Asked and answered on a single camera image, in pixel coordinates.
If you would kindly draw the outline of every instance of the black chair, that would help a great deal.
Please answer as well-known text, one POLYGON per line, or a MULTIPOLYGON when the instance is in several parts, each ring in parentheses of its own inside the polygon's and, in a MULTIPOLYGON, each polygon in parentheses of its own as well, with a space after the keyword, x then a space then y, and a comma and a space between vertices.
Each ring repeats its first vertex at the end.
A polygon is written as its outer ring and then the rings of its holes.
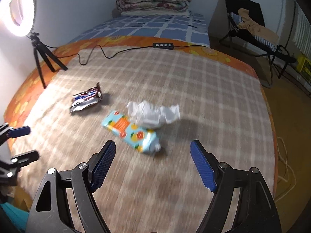
POLYGON ((259 3, 255 3, 251 0, 225 0, 226 2, 226 8, 227 8, 227 15, 228 15, 228 26, 229 26, 229 32, 227 35, 225 35, 222 39, 219 40, 219 43, 221 45, 234 48, 240 52, 243 52, 245 54, 255 56, 255 57, 262 57, 262 56, 268 56, 269 65, 270 65, 270 75, 271 75, 271 83, 268 84, 262 84, 264 87, 271 88, 273 84, 273 72, 272 72, 272 65, 274 59, 277 57, 285 62, 285 66, 280 72, 278 78, 280 78, 288 65, 288 63, 295 63, 296 59, 294 57, 291 57, 289 55, 289 52, 286 50, 285 47, 282 45, 278 45, 276 47, 276 51, 272 51, 268 46, 264 45, 263 43, 259 42, 257 39, 254 38, 254 36, 246 29, 239 29, 239 27, 234 22, 233 18, 230 16, 230 12, 233 12, 238 15, 238 10, 240 8, 244 8, 249 10, 249 16, 252 20, 254 20, 259 25, 265 26, 265 21, 263 19, 262 11, 260 8, 259 3), (229 37, 230 38, 230 45, 223 44, 223 41, 229 37), (260 48, 261 50, 265 51, 265 54, 261 55, 253 55, 248 52, 245 52, 241 49, 237 49, 232 46, 232 38, 233 37, 239 37, 240 39, 260 48))

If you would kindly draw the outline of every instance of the white plastic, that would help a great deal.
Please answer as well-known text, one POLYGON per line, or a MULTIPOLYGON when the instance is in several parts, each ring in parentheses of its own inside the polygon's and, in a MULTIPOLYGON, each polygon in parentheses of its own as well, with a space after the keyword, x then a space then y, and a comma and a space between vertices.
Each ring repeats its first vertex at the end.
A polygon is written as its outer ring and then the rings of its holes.
POLYGON ((141 103, 129 102, 128 116, 139 126, 155 129, 166 123, 180 119, 179 105, 171 107, 154 106, 147 101, 141 103))

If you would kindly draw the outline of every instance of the yellow box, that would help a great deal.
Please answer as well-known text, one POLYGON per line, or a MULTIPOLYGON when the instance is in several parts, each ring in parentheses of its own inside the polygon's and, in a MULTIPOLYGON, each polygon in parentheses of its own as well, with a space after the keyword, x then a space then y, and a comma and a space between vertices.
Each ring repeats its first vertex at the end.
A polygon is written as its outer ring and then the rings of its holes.
POLYGON ((297 58, 298 66, 297 71, 304 77, 308 82, 311 81, 311 61, 303 54, 300 54, 297 58))

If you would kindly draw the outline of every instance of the bed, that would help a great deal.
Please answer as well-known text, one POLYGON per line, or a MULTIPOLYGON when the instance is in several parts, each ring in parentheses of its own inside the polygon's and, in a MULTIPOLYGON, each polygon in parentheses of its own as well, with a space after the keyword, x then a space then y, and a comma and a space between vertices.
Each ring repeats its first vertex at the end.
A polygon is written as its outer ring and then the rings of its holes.
POLYGON ((210 46, 203 15, 192 11, 190 11, 189 17, 176 15, 120 16, 83 32, 70 43, 110 36, 161 37, 210 46))
MULTIPOLYGON (((110 56, 128 46, 191 43, 162 35, 116 35, 125 29, 121 25, 114 29, 115 34, 103 37, 100 34, 108 24, 81 34, 58 48, 56 54, 79 52, 83 58, 90 48, 100 45, 110 56)), ((199 139, 206 150, 233 168, 258 167, 274 194, 276 135, 259 79, 249 65, 205 46, 132 50, 111 60, 95 49, 87 66, 79 65, 77 57, 64 58, 69 69, 57 74, 43 63, 47 88, 43 90, 37 70, 33 71, 4 116, 11 126, 32 128, 30 135, 10 141, 12 154, 32 149, 40 154, 39 161, 20 172, 20 185, 34 197, 47 169, 72 169, 112 139, 117 146, 116 157, 103 186, 94 193, 110 230, 195 232, 212 199, 190 157, 190 142, 199 139), (108 101, 70 115, 71 95, 97 82, 109 96, 108 101), (100 125, 111 110, 126 113, 128 101, 142 100, 166 106, 179 104, 181 111, 180 121, 157 131, 164 149, 156 157, 134 151, 100 125)), ((230 229, 237 202, 235 191, 224 230, 230 229)), ((69 204, 74 207, 72 195, 69 204)), ((72 212, 76 229, 82 230, 77 212, 72 212)))

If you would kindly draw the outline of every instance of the blue gripper pad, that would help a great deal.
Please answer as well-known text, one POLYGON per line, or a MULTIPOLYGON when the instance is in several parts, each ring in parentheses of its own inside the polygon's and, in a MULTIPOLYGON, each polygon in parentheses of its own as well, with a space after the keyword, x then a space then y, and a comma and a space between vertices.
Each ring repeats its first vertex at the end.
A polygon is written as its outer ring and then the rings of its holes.
POLYGON ((102 186, 115 155, 116 144, 111 143, 93 170, 92 181, 90 183, 92 193, 102 186))
POLYGON ((25 135, 29 135, 31 132, 30 127, 29 126, 23 126, 20 128, 15 128, 15 129, 11 129, 9 131, 8 136, 10 138, 16 138, 16 137, 22 137, 25 135))
POLYGON ((190 154, 201 176, 204 186, 209 188, 214 193, 217 189, 214 179, 214 170, 204 157, 199 145, 195 141, 192 141, 190 144, 190 154))

